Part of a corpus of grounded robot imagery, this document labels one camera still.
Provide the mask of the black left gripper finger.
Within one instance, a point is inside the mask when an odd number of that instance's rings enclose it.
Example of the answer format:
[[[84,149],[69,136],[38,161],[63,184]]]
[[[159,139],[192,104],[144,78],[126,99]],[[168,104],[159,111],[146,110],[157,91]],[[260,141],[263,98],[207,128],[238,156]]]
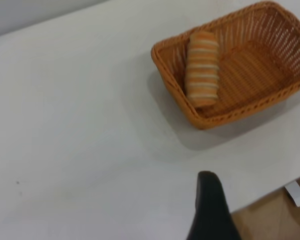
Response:
[[[198,173],[195,215],[187,239],[241,239],[229,211],[221,181],[211,171]]]

